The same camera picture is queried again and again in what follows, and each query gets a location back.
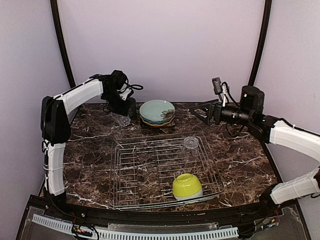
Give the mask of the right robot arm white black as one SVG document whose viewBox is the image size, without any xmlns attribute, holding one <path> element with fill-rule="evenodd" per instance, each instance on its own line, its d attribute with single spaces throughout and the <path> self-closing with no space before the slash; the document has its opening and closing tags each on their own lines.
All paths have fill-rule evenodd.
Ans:
<svg viewBox="0 0 320 240">
<path fill-rule="evenodd" d="M 190 112 L 206 125 L 214 121 L 216 125 L 237 124 L 260 142 L 283 146 L 316 161 L 320 160 L 320 135 L 290 124 L 284 118 L 263 114 L 265 94 L 255 86 L 245 85 L 241 90 L 237 105 L 225 104 L 215 99 L 190 108 Z M 304 196 L 320 195 L 320 169 L 293 180 L 270 186 L 260 201 L 280 205 L 286 201 Z"/>
</svg>

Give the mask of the light green flower plate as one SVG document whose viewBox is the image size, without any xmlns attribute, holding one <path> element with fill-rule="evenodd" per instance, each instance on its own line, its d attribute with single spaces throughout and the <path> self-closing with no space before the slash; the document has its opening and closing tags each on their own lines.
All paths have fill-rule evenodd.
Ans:
<svg viewBox="0 0 320 240">
<path fill-rule="evenodd" d="M 154 99 L 144 102 L 139 108 L 139 114 L 151 122 L 162 122 L 175 115 L 174 105 L 163 99 Z"/>
</svg>

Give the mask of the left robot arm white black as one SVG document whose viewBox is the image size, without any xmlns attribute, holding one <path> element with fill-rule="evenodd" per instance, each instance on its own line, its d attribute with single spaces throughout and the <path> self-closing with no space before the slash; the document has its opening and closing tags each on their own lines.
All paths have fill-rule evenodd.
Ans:
<svg viewBox="0 0 320 240">
<path fill-rule="evenodd" d="M 71 136 L 69 114 L 87 101 L 99 97 L 108 109 L 127 116 L 133 94 L 128 77 L 121 70 L 111 74 L 95 74 L 85 82 L 54 97 L 42 100 L 40 128 L 42 152 L 44 153 L 45 189 L 52 196 L 65 192 L 63 180 L 63 157 L 66 143 Z"/>
</svg>

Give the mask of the clear glass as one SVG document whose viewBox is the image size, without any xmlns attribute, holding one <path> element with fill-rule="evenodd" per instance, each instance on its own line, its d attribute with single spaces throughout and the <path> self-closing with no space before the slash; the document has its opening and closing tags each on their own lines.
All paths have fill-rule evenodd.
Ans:
<svg viewBox="0 0 320 240">
<path fill-rule="evenodd" d="M 199 152 L 199 140 L 195 136 L 188 136 L 183 139 L 181 153 L 187 157 L 195 157 Z"/>
<path fill-rule="evenodd" d="M 121 127 L 126 127 L 130 124 L 131 118 L 129 115 L 124 116 L 121 114 L 117 114 L 114 112 L 111 112 L 111 117 L 121 126 Z"/>
</svg>

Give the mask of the grey mug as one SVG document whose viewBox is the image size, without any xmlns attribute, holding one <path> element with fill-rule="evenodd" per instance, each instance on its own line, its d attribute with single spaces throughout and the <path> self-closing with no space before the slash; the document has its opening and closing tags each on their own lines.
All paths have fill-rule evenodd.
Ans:
<svg viewBox="0 0 320 240">
<path fill-rule="evenodd" d="M 130 101 L 130 107 L 129 107 L 128 115 L 130 116 L 130 118 L 133 118 L 134 116 L 137 115 L 137 103 L 136 103 L 136 99 L 133 97 L 130 97 L 129 101 Z"/>
</svg>

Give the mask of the blue dotted plate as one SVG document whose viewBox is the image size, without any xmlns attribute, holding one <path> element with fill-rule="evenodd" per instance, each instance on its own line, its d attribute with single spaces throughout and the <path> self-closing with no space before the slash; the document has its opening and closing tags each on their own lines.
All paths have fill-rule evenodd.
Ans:
<svg viewBox="0 0 320 240">
<path fill-rule="evenodd" d="M 170 119 L 163 120 L 163 121 L 151 121 L 151 120 L 143 118 L 143 117 L 140 117 L 140 119 L 145 123 L 161 125 L 161 124 L 164 124 L 164 123 L 167 123 L 167 122 L 171 123 L 175 119 L 175 117 L 172 117 Z"/>
</svg>

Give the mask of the yellow dotted plate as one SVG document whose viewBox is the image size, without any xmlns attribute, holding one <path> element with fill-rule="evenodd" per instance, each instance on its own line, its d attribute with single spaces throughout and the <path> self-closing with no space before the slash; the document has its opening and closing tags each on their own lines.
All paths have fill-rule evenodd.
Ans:
<svg viewBox="0 0 320 240">
<path fill-rule="evenodd" d="M 168 127 L 170 126 L 171 122 L 165 122 L 163 124 L 151 124 L 151 123 L 148 123 L 148 122 L 144 122 L 142 121 L 142 123 L 144 125 L 146 125 L 147 127 L 152 127 L 152 128 L 161 128 L 161 127 Z"/>
</svg>

